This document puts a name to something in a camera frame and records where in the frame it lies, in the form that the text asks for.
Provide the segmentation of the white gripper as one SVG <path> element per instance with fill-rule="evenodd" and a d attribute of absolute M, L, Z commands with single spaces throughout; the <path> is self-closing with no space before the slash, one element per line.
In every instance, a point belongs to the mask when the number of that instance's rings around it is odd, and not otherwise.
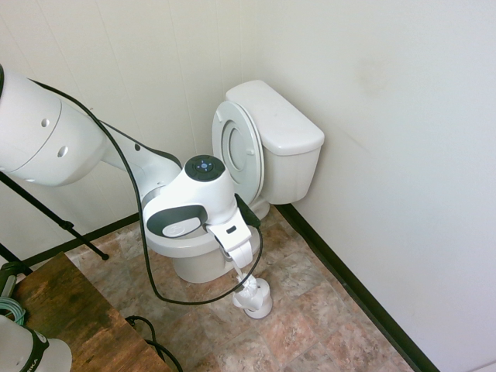
<path fill-rule="evenodd" d="M 251 232 L 241 215 L 234 215 L 223 224 L 207 225 L 206 229 L 218 241 L 225 260 L 233 262 L 238 268 L 252 262 Z"/>

